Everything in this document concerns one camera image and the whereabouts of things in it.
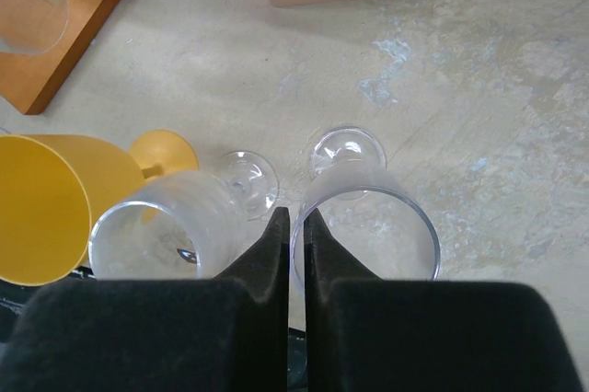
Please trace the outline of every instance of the black object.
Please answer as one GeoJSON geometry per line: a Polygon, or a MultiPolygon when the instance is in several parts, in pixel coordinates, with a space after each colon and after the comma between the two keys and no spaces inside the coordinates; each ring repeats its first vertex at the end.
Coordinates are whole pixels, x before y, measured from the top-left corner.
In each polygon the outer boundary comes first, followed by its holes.
{"type": "MultiPolygon", "coordinates": [[[[305,386],[300,333],[291,332],[286,367],[288,224],[277,209],[264,236],[213,280],[41,289],[0,363],[0,391],[284,391],[287,378],[305,386]]],[[[582,391],[532,289],[381,281],[318,211],[304,236],[311,392],[582,391]]]]}
{"type": "Polygon", "coordinates": [[[379,280],[305,225],[309,390],[582,392],[547,303],[513,283],[379,280]]]}

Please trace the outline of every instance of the gray floor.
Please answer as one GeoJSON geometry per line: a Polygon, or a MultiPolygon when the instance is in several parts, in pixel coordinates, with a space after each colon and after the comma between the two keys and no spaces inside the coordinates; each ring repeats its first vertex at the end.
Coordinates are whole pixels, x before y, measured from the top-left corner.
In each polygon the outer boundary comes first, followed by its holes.
{"type": "Polygon", "coordinates": [[[363,126],[432,217],[441,277],[535,286],[589,385],[588,22],[587,0],[122,0],[50,108],[2,101],[0,125],[122,147],[169,128],[205,169],[257,151],[292,214],[308,140],[363,126]]]}

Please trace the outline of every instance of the wine glass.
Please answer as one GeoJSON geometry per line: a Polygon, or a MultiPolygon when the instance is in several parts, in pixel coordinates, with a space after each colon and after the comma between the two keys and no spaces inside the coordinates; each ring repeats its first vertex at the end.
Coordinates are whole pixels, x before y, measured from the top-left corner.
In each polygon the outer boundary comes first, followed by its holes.
{"type": "Polygon", "coordinates": [[[383,146],[367,130],[342,126],[324,133],[309,156],[313,179],[294,221],[291,263],[305,286],[302,228],[320,208],[333,236],[364,266],[386,279],[437,277],[440,245],[423,209],[387,172],[383,146]]]}
{"type": "Polygon", "coordinates": [[[248,219],[267,213],[278,179],[261,156],[237,151],[216,173],[154,180],[106,211],[90,234],[98,279],[209,278],[238,256],[248,219]]]}
{"type": "Polygon", "coordinates": [[[46,52],[63,36],[67,20],[67,0],[0,0],[0,52],[46,52]]]}

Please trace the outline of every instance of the glass rim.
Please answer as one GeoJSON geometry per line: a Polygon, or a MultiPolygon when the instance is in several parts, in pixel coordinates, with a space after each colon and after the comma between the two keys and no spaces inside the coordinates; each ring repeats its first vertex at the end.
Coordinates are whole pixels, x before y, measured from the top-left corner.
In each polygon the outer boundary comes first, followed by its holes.
{"type": "Polygon", "coordinates": [[[298,238],[299,238],[299,236],[301,234],[301,230],[303,229],[304,224],[305,224],[305,220],[321,204],[323,204],[331,199],[334,199],[342,194],[346,194],[348,192],[355,192],[355,191],[378,192],[381,194],[386,194],[387,196],[394,197],[394,198],[398,199],[399,201],[408,205],[417,215],[420,216],[420,218],[423,220],[423,222],[427,226],[427,229],[430,233],[430,236],[432,237],[432,242],[433,242],[433,258],[434,258],[433,271],[432,271],[432,275],[430,276],[430,278],[428,280],[430,280],[430,281],[436,280],[439,273],[440,273],[441,257],[442,257],[442,252],[440,249],[440,240],[439,240],[439,237],[435,231],[435,227],[433,226],[432,221],[430,220],[428,215],[425,213],[425,211],[421,208],[421,206],[419,204],[417,204],[417,202],[415,202],[413,199],[411,199],[410,197],[408,197],[407,195],[405,195],[399,191],[392,190],[390,188],[382,187],[382,186],[378,186],[378,185],[359,184],[359,185],[352,185],[350,187],[346,187],[343,190],[337,189],[337,190],[332,190],[330,192],[325,193],[324,195],[322,195],[322,197],[315,200],[311,205],[308,206],[308,208],[306,208],[303,212],[299,213],[299,215],[296,217],[296,219],[294,221],[293,233],[291,234],[291,239],[290,239],[290,251],[291,251],[290,258],[291,258],[291,267],[294,269],[294,276],[295,276],[294,278],[296,280],[296,288],[299,290],[299,292],[303,293],[305,291],[305,276],[304,276],[304,274],[299,273],[298,268],[295,265],[295,251],[296,251],[296,244],[298,242],[298,238]]]}
{"type": "MultiPolygon", "coordinates": [[[[143,208],[152,208],[154,210],[158,210],[159,212],[164,213],[167,216],[171,217],[184,230],[184,233],[186,233],[187,236],[190,237],[189,230],[183,224],[183,222],[181,221],[181,219],[179,219],[174,214],[174,212],[172,210],[170,210],[169,208],[167,208],[167,206],[165,206],[162,203],[158,203],[158,202],[147,202],[147,201],[137,201],[137,200],[119,202],[116,205],[111,206],[104,214],[102,214],[99,217],[99,219],[96,221],[96,223],[92,227],[92,230],[90,231],[90,235],[88,236],[88,246],[87,246],[87,248],[88,248],[88,259],[90,260],[90,267],[93,270],[94,270],[94,265],[92,263],[92,255],[94,254],[93,253],[93,248],[94,248],[95,243],[96,243],[95,242],[95,239],[97,237],[97,234],[98,234],[99,229],[116,212],[122,211],[123,209],[130,208],[130,207],[143,207],[143,208]]],[[[195,266],[196,266],[196,272],[195,272],[195,277],[198,278],[202,274],[201,255],[199,253],[199,250],[196,247],[196,244],[194,242],[192,242],[192,239],[191,239],[191,243],[192,243],[194,255],[196,257],[196,264],[195,264],[195,266]]]]}

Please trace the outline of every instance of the wooden cutting board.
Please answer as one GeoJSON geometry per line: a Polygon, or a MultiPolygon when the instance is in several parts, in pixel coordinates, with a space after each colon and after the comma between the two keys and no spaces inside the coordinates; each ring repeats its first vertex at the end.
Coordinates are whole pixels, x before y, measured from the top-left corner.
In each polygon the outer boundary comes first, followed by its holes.
{"type": "Polygon", "coordinates": [[[67,29],[51,50],[0,53],[0,96],[23,114],[42,113],[119,1],[68,0],[67,29]]]}

